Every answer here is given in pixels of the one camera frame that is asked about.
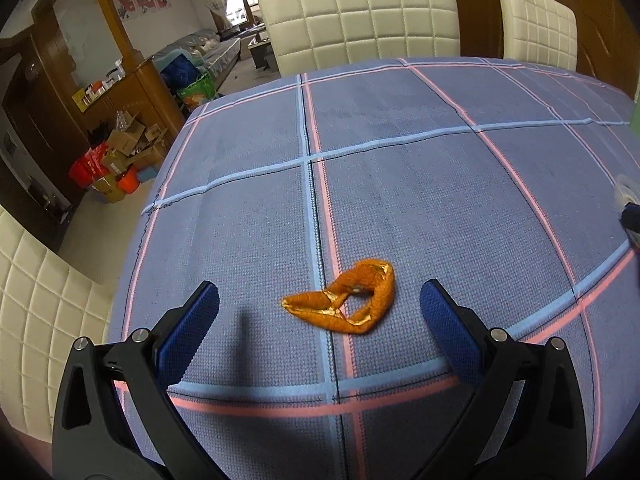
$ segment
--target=chair backrest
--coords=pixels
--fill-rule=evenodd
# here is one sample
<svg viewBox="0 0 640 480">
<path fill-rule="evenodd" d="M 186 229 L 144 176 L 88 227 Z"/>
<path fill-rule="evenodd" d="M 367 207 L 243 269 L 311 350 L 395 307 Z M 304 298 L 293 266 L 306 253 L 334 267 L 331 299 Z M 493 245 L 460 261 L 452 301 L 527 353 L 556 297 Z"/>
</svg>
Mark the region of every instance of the chair backrest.
<svg viewBox="0 0 640 480">
<path fill-rule="evenodd" d="M 73 341 L 103 343 L 112 301 L 0 206 L 0 406 L 16 430 L 51 442 Z"/>
<path fill-rule="evenodd" d="M 555 0 L 500 0 L 504 58 L 575 71 L 575 14 Z"/>
<path fill-rule="evenodd" d="M 459 56 L 456 0 L 258 0 L 282 75 L 366 59 Z"/>
</svg>

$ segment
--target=pink stripe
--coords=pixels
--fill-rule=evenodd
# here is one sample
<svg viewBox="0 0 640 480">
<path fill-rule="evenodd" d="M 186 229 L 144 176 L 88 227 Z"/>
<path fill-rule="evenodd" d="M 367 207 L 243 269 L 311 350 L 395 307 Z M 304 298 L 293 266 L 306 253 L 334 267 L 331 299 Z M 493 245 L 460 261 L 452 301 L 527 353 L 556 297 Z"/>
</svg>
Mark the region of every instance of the pink stripe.
<svg viewBox="0 0 640 480">
<path fill-rule="evenodd" d="M 442 66 L 442 67 L 451 67 L 451 66 L 485 66 L 485 67 L 490 67 L 490 68 L 509 68 L 510 70 L 526 69 L 526 70 L 531 70 L 532 72 L 537 72 L 537 73 L 540 73 L 540 74 L 546 74 L 546 75 L 556 76 L 556 77 L 564 77 L 564 78 L 568 78 L 568 79 L 575 79 L 577 81 L 582 81 L 584 83 L 595 85 L 595 86 L 599 86 L 601 88 L 611 88 L 611 89 L 615 90 L 616 92 L 619 92 L 621 94 L 625 94 L 619 88 L 615 88 L 613 86 L 607 85 L 606 83 L 603 83 L 601 81 L 594 81 L 594 80 L 591 80 L 591 79 L 588 79 L 588 78 L 585 78 L 585 77 L 580 77 L 578 75 L 562 74 L 562 73 L 558 73 L 558 72 L 550 72 L 549 70 L 542 70 L 541 68 L 535 68 L 535 67 L 532 67 L 532 66 L 507 65 L 507 64 L 501 64 L 501 63 L 491 63 L 491 62 L 489 62 L 489 60 L 487 60 L 487 62 L 481 62 L 481 63 L 471 63 L 471 62 L 466 62 L 466 63 L 465 62 L 461 62 L 461 63 L 455 63 L 455 62 L 451 62 L 451 63 L 412 62 L 411 66 L 429 66 L 429 67 L 434 67 L 434 68 L 437 68 L 439 66 Z"/>
<path fill-rule="evenodd" d="M 551 78 L 553 81 L 555 81 L 556 83 L 558 83 L 562 88 L 564 88 L 567 92 L 569 92 L 569 94 L 571 94 L 572 96 L 574 96 L 576 99 L 580 99 L 580 101 L 582 101 L 585 106 L 589 109 L 589 111 L 596 117 L 596 119 L 598 119 L 599 121 L 602 120 L 602 118 L 589 106 L 589 103 L 587 101 L 585 101 L 583 98 L 581 98 L 579 95 L 573 93 L 571 90 L 569 90 L 566 86 L 564 86 L 561 82 L 556 81 L 555 79 Z M 620 145 L 625 149 L 625 151 L 629 154 L 629 156 L 631 157 L 631 159 L 633 160 L 633 162 L 636 164 L 636 166 L 640 169 L 640 165 L 638 164 L 638 161 L 636 160 L 636 158 L 631 154 L 631 152 L 626 148 L 626 146 L 624 145 L 624 143 L 620 140 L 620 138 L 616 135 L 616 133 L 611 129 L 610 126 L 606 126 L 607 130 L 609 130 L 611 132 L 611 134 L 616 138 L 616 140 L 620 143 Z"/>
<path fill-rule="evenodd" d="M 412 66 L 409 65 L 409 68 L 418 77 L 423 79 L 423 81 L 425 83 L 427 83 L 427 85 L 429 85 L 431 88 L 433 88 L 438 93 L 438 95 L 440 95 L 440 97 L 445 102 L 447 102 L 450 106 L 452 106 L 456 110 L 456 112 L 462 118 L 464 118 L 469 124 L 471 124 L 473 126 L 477 126 L 476 123 L 466 113 L 464 108 L 460 107 L 456 102 L 453 101 L 453 99 L 451 99 L 449 96 L 447 96 L 435 83 L 433 83 L 433 81 L 428 79 L 424 74 L 422 74 L 419 70 L 413 68 Z M 531 92 L 531 90 L 527 89 L 526 86 L 522 85 L 520 82 L 518 82 L 518 81 L 515 81 L 515 82 L 516 82 L 517 85 L 522 86 L 523 89 L 528 90 L 529 92 Z M 531 92 L 531 94 L 533 94 L 537 99 L 539 99 L 540 102 L 542 102 L 542 104 L 547 106 L 552 111 L 552 113 L 554 113 L 556 116 L 559 117 L 558 113 L 553 109 L 553 107 L 551 107 L 549 104 L 545 103 L 540 97 L 536 96 L 533 92 Z M 596 160 L 600 163 L 600 165 L 603 167 L 605 172 L 612 179 L 612 177 L 611 177 L 611 175 L 609 173 L 609 170 L 607 170 L 607 168 L 603 165 L 603 163 L 600 161 L 600 159 L 595 155 L 595 153 L 593 153 L 593 150 L 590 149 L 590 147 L 584 142 L 584 140 L 582 140 L 582 138 L 578 135 L 578 133 L 574 129 L 571 128 L 571 130 L 580 139 L 580 141 L 585 145 L 585 147 L 591 152 L 591 154 L 596 158 Z M 500 161 L 500 163 L 504 166 L 504 168 L 510 174 L 511 178 L 513 179 L 513 181 L 520 188 L 520 191 L 523 193 L 524 197 L 527 199 L 527 201 L 529 202 L 530 206 L 532 207 L 532 209 L 536 213 L 536 216 L 540 220 L 540 223 L 542 224 L 544 230 L 546 231 L 547 235 L 549 236 L 549 239 L 551 240 L 551 243 L 553 244 L 554 248 L 556 249 L 556 253 L 558 254 L 558 257 L 560 258 L 560 260 L 562 261 L 562 266 L 564 267 L 564 270 L 567 273 L 567 276 L 569 277 L 569 280 L 570 280 L 572 286 L 575 285 L 576 278 L 575 278 L 574 270 L 572 269 L 572 267 L 569 264 L 569 261 L 568 261 L 566 255 L 564 254 L 564 250 L 562 248 L 562 245 L 560 244 L 560 240 L 558 239 L 558 237 L 556 237 L 556 234 L 554 233 L 553 228 L 551 227 L 551 224 L 548 222 L 548 219 L 546 218 L 546 214 L 544 213 L 542 208 L 538 205 L 538 202 L 536 201 L 535 197 L 530 192 L 529 188 L 526 186 L 524 181 L 521 179 L 520 175 L 518 174 L 516 169 L 513 167 L 513 165 L 507 160 L 507 158 L 504 156 L 504 154 L 491 141 L 491 139 L 489 139 L 487 134 L 485 134 L 484 132 L 478 132 L 478 136 L 482 139 L 482 141 L 485 143 L 485 145 L 487 145 L 487 147 L 491 150 L 491 152 L 496 156 L 496 158 Z M 595 344 L 594 344 L 594 341 L 593 341 L 593 336 L 591 334 L 591 329 L 588 328 L 589 323 L 586 320 L 586 316 L 583 316 L 583 320 L 585 321 L 585 334 L 586 334 L 587 342 L 588 342 L 588 345 L 589 345 L 589 348 L 590 348 L 590 356 L 591 356 L 591 359 L 592 359 L 591 369 L 592 369 L 592 373 L 593 373 L 593 393 L 594 393 L 593 443 L 594 443 L 594 445 L 591 446 L 591 461 L 590 461 L 591 467 L 593 467 L 594 460 L 595 460 L 595 455 L 596 455 L 596 451 L 597 451 L 596 448 L 597 448 L 597 444 L 598 444 L 599 439 L 600 439 L 600 435 L 599 435 L 599 433 L 600 433 L 600 417 L 601 417 L 600 407 L 601 407 L 601 402 L 602 402 L 601 399 L 600 399 L 600 371 L 598 370 L 598 356 L 596 354 L 596 349 L 595 349 Z"/>
<path fill-rule="evenodd" d="M 169 182 L 172 179 L 172 177 L 174 176 L 175 173 L 175 168 L 178 166 L 178 163 L 180 162 L 180 159 L 182 158 L 182 154 L 184 153 L 184 149 L 187 146 L 187 142 L 189 142 L 189 139 L 191 139 L 191 136 L 193 135 L 194 131 L 196 130 L 196 127 L 198 126 L 198 123 L 200 122 L 201 116 L 198 116 L 196 118 L 195 121 L 193 121 L 193 126 L 191 127 L 191 130 L 189 131 L 189 133 L 187 134 L 186 138 L 184 139 L 184 142 L 182 143 L 182 146 L 180 147 L 180 150 L 178 151 L 178 154 L 176 155 L 174 161 L 171 164 L 171 168 L 169 170 L 169 173 L 167 175 L 167 179 L 165 181 L 165 183 L 162 185 L 161 189 L 160 189 L 160 195 L 159 195 L 159 199 L 162 200 L 166 194 L 166 190 L 167 187 L 169 186 Z M 126 309 L 125 309 L 125 323 L 124 323 L 124 328 L 123 331 L 121 332 L 123 338 L 127 338 L 129 336 L 129 329 L 130 329 L 130 324 L 131 324 L 131 314 L 133 311 L 133 299 L 134 299 L 134 295 L 136 293 L 136 288 L 138 286 L 138 278 L 140 276 L 140 267 L 142 267 L 142 261 L 145 259 L 145 255 L 146 255 L 146 249 L 148 248 L 149 245 L 149 240 L 151 238 L 151 233 L 154 230 L 154 226 L 156 225 L 156 219 L 158 218 L 158 213 L 159 213 L 159 209 L 155 209 L 152 213 L 151 213 L 151 224 L 149 225 L 149 230 L 146 232 L 146 237 L 145 240 L 142 243 L 142 250 L 140 251 L 140 256 L 138 257 L 138 261 L 136 263 L 136 267 L 134 268 L 133 271 L 133 280 L 131 283 L 131 286 L 129 288 L 129 293 L 127 296 L 127 305 L 126 305 Z"/>
<path fill-rule="evenodd" d="M 600 395 L 600 366 L 598 365 L 598 353 L 596 352 L 595 343 L 593 341 L 593 333 L 587 318 L 587 311 L 583 310 L 580 314 L 582 324 L 584 325 L 584 333 L 587 336 L 589 350 L 591 354 L 591 368 L 593 369 L 593 441 L 591 442 L 591 459 L 589 460 L 589 470 L 595 466 L 598 454 L 598 444 L 600 443 L 600 416 L 602 413 L 602 396 Z"/>
<path fill-rule="evenodd" d="M 633 250 L 629 250 L 602 280 L 600 280 L 587 294 L 582 296 L 577 303 L 574 304 L 573 308 L 562 314 L 562 316 L 560 316 L 555 322 L 551 323 L 544 329 L 527 337 L 524 341 L 527 343 L 539 344 L 546 341 L 551 336 L 556 335 L 559 330 L 568 325 L 576 317 L 580 316 L 580 314 L 584 312 L 585 309 L 593 303 L 593 301 L 595 301 L 605 290 L 609 288 L 620 273 L 626 269 L 629 263 L 631 263 L 634 254 Z M 346 413 L 355 413 L 358 410 L 376 410 L 387 406 L 395 406 L 402 402 L 423 399 L 451 386 L 455 386 L 456 384 L 458 384 L 458 381 L 455 377 L 446 377 L 440 378 L 439 380 L 418 388 L 386 394 L 372 399 L 362 400 L 356 398 L 353 400 L 347 400 L 342 404 L 323 404 L 321 406 L 302 406 L 295 408 L 287 406 L 279 406 L 276 408 L 269 406 L 227 406 L 213 404 L 207 400 L 198 401 L 182 399 L 180 397 L 170 397 L 175 406 L 196 412 L 216 413 L 219 415 L 231 416 L 256 416 L 263 418 L 298 418 L 328 415 L 335 416 Z M 126 383 L 116 383 L 116 387 L 121 393 L 128 391 Z"/>
<path fill-rule="evenodd" d="M 553 115 L 555 115 L 558 119 L 560 118 L 560 114 L 556 111 L 556 109 L 553 108 L 552 105 L 547 103 L 542 97 L 540 97 L 538 94 L 536 94 L 531 88 L 527 87 L 523 82 L 518 81 L 517 79 L 511 77 L 510 75 L 505 74 L 504 72 L 502 72 L 500 70 L 500 68 L 496 68 L 496 70 L 498 72 L 500 72 L 501 74 L 503 74 L 511 82 L 513 82 L 514 84 L 519 86 L 526 93 L 528 93 L 531 96 L 533 96 L 533 98 L 535 100 L 537 100 L 540 104 L 542 104 L 543 106 L 546 106 L 546 108 L 548 108 L 548 110 Z M 600 157 L 598 155 L 596 155 L 596 153 L 591 149 L 591 147 L 587 144 L 587 142 L 580 136 L 580 134 L 578 134 L 578 132 L 575 130 L 575 128 L 573 126 L 568 125 L 568 124 L 566 124 L 564 127 L 567 128 L 578 139 L 578 142 L 580 142 L 584 146 L 585 150 L 587 150 L 589 153 L 591 153 L 591 156 L 597 161 L 597 163 L 600 165 L 600 167 L 603 169 L 603 171 L 607 174 L 607 176 L 609 177 L 609 180 L 614 182 L 614 178 L 613 178 L 613 175 L 611 174 L 611 172 L 607 169 L 607 167 L 604 165 L 604 163 L 600 160 Z"/>
<path fill-rule="evenodd" d="M 590 306 L 590 304 L 593 303 L 600 294 L 607 290 L 607 287 L 620 275 L 620 272 L 628 266 L 633 259 L 633 256 L 634 251 L 629 250 L 596 286 L 594 286 L 587 294 L 580 297 L 572 309 L 567 310 L 557 320 L 542 329 L 540 332 L 536 332 L 529 336 L 526 340 L 527 343 L 540 343 L 542 341 L 546 341 L 551 336 L 555 335 L 562 327 L 568 325 L 576 317 L 580 316 L 581 312 Z"/>
<path fill-rule="evenodd" d="M 372 399 L 353 399 L 340 404 L 322 404 L 320 406 L 228 406 L 224 404 L 211 404 L 210 402 L 198 402 L 169 395 L 173 404 L 178 408 L 192 410 L 201 413 L 215 413 L 217 415 L 230 416 L 255 416 L 260 418 L 309 418 L 316 416 L 354 415 L 366 410 L 377 410 L 386 406 L 395 406 L 402 402 L 423 399 L 430 395 L 446 390 L 458 384 L 455 377 L 443 377 L 424 386 L 392 393 Z M 117 384 L 122 392 L 128 392 L 126 383 Z"/>
<path fill-rule="evenodd" d="M 441 88 L 439 88 L 439 86 L 437 86 L 436 83 L 431 81 L 427 76 L 425 76 L 423 73 L 421 73 L 418 69 L 414 68 L 413 66 L 409 66 L 409 69 L 411 69 L 412 72 L 415 73 L 415 75 L 417 75 L 425 83 L 427 83 L 427 85 L 430 86 L 430 88 L 432 88 L 441 97 L 441 99 L 443 99 L 443 101 L 449 104 L 457 112 L 457 114 L 460 115 L 460 117 L 462 117 L 468 124 L 470 124 L 471 126 L 477 126 L 476 122 L 469 116 L 469 114 L 466 113 L 466 110 L 464 110 L 464 108 L 459 106 L 453 99 L 451 99 L 451 97 L 449 97 Z M 575 284 L 576 282 L 575 274 L 573 269 L 571 268 L 571 265 L 569 264 L 569 260 L 564 254 L 562 245 L 558 241 L 558 237 L 556 236 L 556 233 L 551 227 L 551 224 L 549 223 L 546 217 L 546 213 L 542 210 L 542 208 L 538 204 L 538 201 L 533 196 L 533 193 L 529 190 L 529 187 L 527 187 L 527 185 L 524 183 L 523 179 L 518 174 L 518 171 L 513 167 L 510 161 L 507 160 L 504 154 L 498 149 L 498 147 L 487 136 L 487 134 L 485 134 L 484 132 L 478 132 L 478 137 L 480 137 L 482 142 L 484 142 L 485 145 L 489 148 L 489 150 L 491 150 L 495 158 L 498 159 L 498 161 L 502 164 L 504 169 L 507 170 L 507 173 L 509 173 L 510 177 L 516 183 L 516 186 L 518 186 L 518 188 L 524 195 L 527 202 L 529 202 L 529 205 L 531 206 L 534 213 L 538 217 L 538 220 L 540 220 L 540 223 L 542 224 L 543 229 L 545 230 L 546 234 L 551 240 L 551 243 L 554 246 L 554 249 L 556 250 L 558 257 L 560 258 L 560 261 L 562 262 L 562 266 L 564 267 L 564 270 L 566 271 L 567 276 L 569 277 L 572 285 Z"/>
<path fill-rule="evenodd" d="M 218 112 L 222 112 L 224 110 L 229 110 L 229 108 L 233 108 L 233 107 L 238 106 L 238 105 L 243 105 L 244 103 L 255 101 L 256 99 L 262 99 L 263 97 L 268 97 L 268 96 L 271 96 L 271 95 L 274 95 L 274 94 L 279 94 L 280 92 L 286 92 L 287 90 L 293 90 L 297 86 L 298 86 L 297 84 L 283 86 L 282 88 L 277 88 L 277 89 L 271 90 L 269 92 L 265 92 L 264 94 L 254 95 L 254 96 L 251 96 L 251 97 L 245 97 L 244 99 L 240 99 L 240 100 L 236 101 L 235 103 L 229 103 L 228 105 L 221 106 L 220 108 L 216 108 L 215 110 L 212 110 L 210 112 L 203 113 L 203 114 L 199 115 L 197 118 L 195 118 L 193 121 L 187 122 L 186 124 L 191 124 L 191 123 L 193 123 L 195 121 L 198 121 L 200 119 L 204 119 L 206 117 L 215 115 Z"/>
<path fill-rule="evenodd" d="M 306 105 L 308 108 L 308 119 L 311 126 L 313 148 L 316 153 L 322 151 L 322 145 L 320 143 L 320 135 L 318 133 L 318 122 L 316 121 L 316 112 L 314 109 L 313 98 L 311 97 L 311 87 L 307 74 L 303 75 L 303 85 L 306 94 Z M 334 273 L 334 279 L 337 278 L 342 272 L 342 265 L 340 264 L 340 253 L 338 252 L 338 242 L 335 233 L 334 213 L 331 204 L 331 196 L 329 195 L 329 186 L 326 178 L 326 168 L 324 166 L 324 160 L 318 161 L 318 171 L 320 173 L 320 191 L 322 196 L 322 204 L 324 206 L 324 222 L 326 225 L 327 238 L 329 241 L 329 254 L 331 256 L 332 270 Z M 344 349 L 345 371 L 347 377 L 356 376 L 356 365 L 353 355 L 353 341 L 350 334 L 342 335 L 342 347 Z M 353 433 L 356 447 L 356 457 L 358 459 L 358 473 L 360 480 L 367 479 L 367 464 L 365 459 L 365 437 L 364 426 L 362 423 L 362 417 L 359 413 L 353 415 Z"/>
</svg>

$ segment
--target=metal screw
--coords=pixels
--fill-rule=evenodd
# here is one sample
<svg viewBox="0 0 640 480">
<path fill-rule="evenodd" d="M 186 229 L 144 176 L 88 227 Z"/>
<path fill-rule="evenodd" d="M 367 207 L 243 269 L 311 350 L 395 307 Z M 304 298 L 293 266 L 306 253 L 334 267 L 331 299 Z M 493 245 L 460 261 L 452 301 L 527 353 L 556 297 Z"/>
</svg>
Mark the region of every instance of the metal screw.
<svg viewBox="0 0 640 480">
<path fill-rule="evenodd" d="M 507 334 L 503 329 L 501 328 L 494 328 L 491 330 L 491 337 L 494 341 L 497 341 L 498 343 L 504 343 L 505 341 L 507 341 L 509 334 Z"/>
<path fill-rule="evenodd" d="M 149 330 L 146 328 L 139 328 L 131 334 L 134 343 L 142 343 L 147 337 L 149 337 Z"/>
<path fill-rule="evenodd" d="M 562 341 L 562 339 L 560 339 L 559 337 L 552 337 L 551 346 L 556 350 L 564 350 L 564 347 L 566 345 L 564 344 L 564 341 Z"/>
<path fill-rule="evenodd" d="M 74 348 L 76 350 L 82 350 L 85 346 L 89 344 L 89 340 L 85 337 L 79 337 L 74 341 Z"/>
</svg>

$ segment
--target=orange peel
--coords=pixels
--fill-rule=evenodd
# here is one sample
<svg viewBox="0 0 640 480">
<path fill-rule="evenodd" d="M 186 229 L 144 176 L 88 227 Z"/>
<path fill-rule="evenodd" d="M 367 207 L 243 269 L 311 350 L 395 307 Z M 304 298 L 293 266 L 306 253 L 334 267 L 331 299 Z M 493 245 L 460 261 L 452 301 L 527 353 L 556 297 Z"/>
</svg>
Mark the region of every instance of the orange peel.
<svg viewBox="0 0 640 480">
<path fill-rule="evenodd" d="M 340 309 L 352 294 L 372 293 L 364 306 L 347 317 Z M 323 290 L 282 298 L 288 312 L 314 326 L 346 334 L 364 334 L 382 319 L 394 301 L 396 277 L 385 260 L 360 260 Z"/>
</svg>

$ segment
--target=cardboard box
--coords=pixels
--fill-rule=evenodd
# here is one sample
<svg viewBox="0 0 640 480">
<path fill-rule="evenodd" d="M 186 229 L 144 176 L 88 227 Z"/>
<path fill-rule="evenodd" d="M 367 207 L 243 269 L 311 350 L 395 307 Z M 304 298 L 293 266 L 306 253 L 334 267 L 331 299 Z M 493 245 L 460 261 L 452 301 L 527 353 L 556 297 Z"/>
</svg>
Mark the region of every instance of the cardboard box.
<svg viewBox="0 0 640 480">
<path fill-rule="evenodd" d="M 166 154 L 169 153 L 171 144 L 165 136 L 166 129 L 162 131 L 160 136 L 148 148 L 145 148 L 137 155 L 129 157 L 129 161 L 137 170 L 144 170 L 150 166 L 159 168 L 164 162 Z"/>
<path fill-rule="evenodd" d="M 119 202 L 127 195 L 118 187 L 116 178 L 111 174 L 94 180 L 92 186 L 96 191 L 102 193 L 109 202 Z"/>
<path fill-rule="evenodd" d="M 124 112 L 124 117 L 127 120 L 126 128 L 124 130 L 112 130 L 106 142 L 110 148 L 118 150 L 124 155 L 130 155 L 145 132 L 145 126 L 128 112 Z"/>
<path fill-rule="evenodd" d="M 84 112 L 88 108 L 87 103 L 84 102 L 84 97 L 84 88 L 79 89 L 75 94 L 71 96 L 81 112 Z"/>
<path fill-rule="evenodd" d="M 158 126 L 157 124 L 152 124 L 145 130 L 146 140 L 151 141 L 157 139 L 161 133 L 162 130 L 160 129 L 160 126 Z"/>
<path fill-rule="evenodd" d="M 110 148 L 102 158 L 102 165 L 107 168 L 112 175 L 118 176 L 127 171 L 131 163 L 129 162 L 127 155 Z"/>
</svg>

